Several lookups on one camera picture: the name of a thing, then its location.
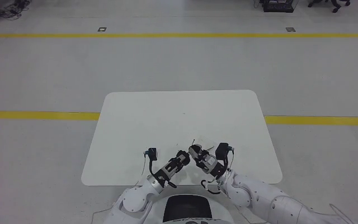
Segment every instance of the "white table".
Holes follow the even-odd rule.
[[[113,92],[106,96],[82,173],[88,186],[134,185],[143,152],[158,150],[153,172],[196,139],[204,148],[227,142],[235,148],[232,168],[266,183],[282,172],[256,94],[250,90]],[[145,173],[149,174],[146,161]],[[212,179],[195,162],[177,173],[179,185]]]

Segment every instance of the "floor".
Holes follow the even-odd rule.
[[[264,115],[358,116],[358,4],[263,13],[252,0],[38,0],[0,20],[0,111],[100,112],[119,91],[250,89]],[[349,34],[350,38],[87,38],[105,34]],[[15,38],[8,34],[83,34]],[[96,121],[0,119],[0,223],[90,223],[123,186],[81,174]],[[268,125],[283,173],[277,186],[318,212],[358,222],[358,126]],[[197,193],[166,189],[163,197]],[[243,210],[250,220],[256,219]],[[93,223],[102,223],[104,214]]]

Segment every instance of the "black chair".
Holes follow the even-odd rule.
[[[311,8],[313,4],[319,3],[322,0],[313,0],[310,4],[308,4],[308,7]],[[346,2],[346,6],[349,6],[351,4],[350,0],[340,0],[341,2]],[[338,10],[341,8],[341,5],[337,3],[337,0],[331,0],[332,4],[335,6],[335,9],[333,10],[333,13],[338,12]]]

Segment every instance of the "yellow stripe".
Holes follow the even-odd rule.
[[[146,34],[0,34],[0,38],[358,38],[358,34],[240,34],[240,33],[146,33]]]
[[[100,113],[0,111],[0,119],[98,120]],[[265,116],[266,124],[358,125],[358,117],[348,116]]]
[[[358,117],[349,116],[265,116],[266,124],[358,125]]]
[[[0,111],[0,119],[39,120],[98,120],[100,113],[47,112],[47,111]]]

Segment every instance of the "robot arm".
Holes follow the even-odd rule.
[[[227,155],[230,150],[231,147],[227,148],[224,154]],[[198,144],[189,148],[189,154],[197,166],[215,177],[218,189],[236,206],[247,207],[254,215],[272,224],[352,223],[347,222],[349,219],[343,219],[343,216],[313,212],[279,188],[227,169],[227,162],[223,166],[217,160],[218,155],[223,160],[222,151],[221,148],[219,153],[216,151],[215,157],[203,151]]]
[[[149,169],[152,173],[152,162],[157,160],[156,149],[150,148],[146,154],[150,159]],[[188,165],[189,162],[189,154],[184,151],[179,151],[176,157],[171,158],[169,162],[155,174],[152,173],[141,181],[138,184],[141,186],[126,189],[111,208],[104,224],[142,224],[152,208],[152,197],[159,195],[163,191],[166,186],[165,183],[176,188],[170,180],[175,173]]]

